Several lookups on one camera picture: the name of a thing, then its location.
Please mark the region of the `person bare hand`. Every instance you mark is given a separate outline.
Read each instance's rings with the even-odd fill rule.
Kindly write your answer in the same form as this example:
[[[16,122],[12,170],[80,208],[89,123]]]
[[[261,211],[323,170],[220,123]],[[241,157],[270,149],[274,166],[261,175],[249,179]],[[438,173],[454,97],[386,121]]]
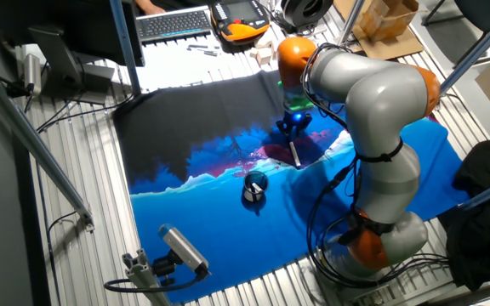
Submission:
[[[151,0],[134,0],[140,10],[146,15],[163,14],[165,10],[153,4]]]

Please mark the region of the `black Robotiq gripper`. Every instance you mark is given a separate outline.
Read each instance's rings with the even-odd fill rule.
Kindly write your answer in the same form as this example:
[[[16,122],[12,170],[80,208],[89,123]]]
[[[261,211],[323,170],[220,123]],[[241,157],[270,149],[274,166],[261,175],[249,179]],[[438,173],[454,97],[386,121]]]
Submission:
[[[306,135],[306,129],[310,125],[312,117],[306,112],[286,112],[286,121],[280,120],[276,122],[276,126],[280,133],[284,135],[290,134],[290,127],[298,127],[298,136]]]

